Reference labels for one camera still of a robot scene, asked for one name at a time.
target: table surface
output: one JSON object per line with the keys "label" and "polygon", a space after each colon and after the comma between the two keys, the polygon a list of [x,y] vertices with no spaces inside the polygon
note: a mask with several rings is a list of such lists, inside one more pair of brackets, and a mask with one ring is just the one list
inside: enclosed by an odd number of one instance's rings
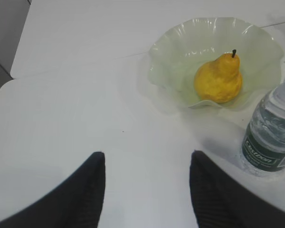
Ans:
{"label": "table surface", "polygon": [[[235,155],[261,95],[241,112],[179,109],[146,79],[145,52],[165,30],[193,16],[285,20],[285,1],[261,2],[33,1],[12,68],[19,79],[0,90],[0,220],[99,150],[107,178],[100,228],[198,227],[188,183],[195,149],[285,210],[285,177],[248,175]],[[285,50],[285,24],[265,30]],[[285,57],[282,68],[285,75]]]}
{"label": "table surface", "polygon": [[285,22],[285,0],[36,0],[11,76],[145,53],[168,29],[198,17],[269,26]]}

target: plastic bottle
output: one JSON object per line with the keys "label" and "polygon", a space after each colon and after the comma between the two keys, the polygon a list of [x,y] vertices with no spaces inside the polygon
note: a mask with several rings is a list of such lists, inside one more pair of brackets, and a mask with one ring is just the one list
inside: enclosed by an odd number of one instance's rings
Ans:
{"label": "plastic bottle", "polygon": [[257,105],[241,147],[244,169],[256,176],[285,168],[285,80]]}

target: glass bowl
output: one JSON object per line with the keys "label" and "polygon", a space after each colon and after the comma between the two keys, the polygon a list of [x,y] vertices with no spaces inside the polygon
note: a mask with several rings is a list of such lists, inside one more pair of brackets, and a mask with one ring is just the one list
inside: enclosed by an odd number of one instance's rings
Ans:
{"label": "glass bowl", "polygon": [[[198,68],[237,50],[243,86],[230,102],[201,100],[193,80]],[[262,28],[236,18],[196,18],[168,30],[150,51],[149,81],[165,88],[181,106],[212,105],[240,108],[259,89],[271,90],[281,81],[279,44]]]}

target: yellow pear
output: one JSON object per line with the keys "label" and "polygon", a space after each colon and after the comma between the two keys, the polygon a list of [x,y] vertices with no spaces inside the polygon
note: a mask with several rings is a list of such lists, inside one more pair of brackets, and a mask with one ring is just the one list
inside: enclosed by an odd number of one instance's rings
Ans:
{"label": "yellow pear", "polygon": [[238,95],[243,78],[239,71],[239,57],[236,55],[236,50],[232,52],[205,63],[197,70],[194,88],[202,100],[211,100],[220,104]]}

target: pear stem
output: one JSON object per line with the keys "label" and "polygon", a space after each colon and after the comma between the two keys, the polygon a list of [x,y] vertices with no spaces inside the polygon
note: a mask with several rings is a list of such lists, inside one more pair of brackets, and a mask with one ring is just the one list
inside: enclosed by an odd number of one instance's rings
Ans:
{"label": "pear stem", "polygon": [[234,56],[236,56],[236,50],[234,49],[234,50],[232,50],[232,57],[234,58]]}

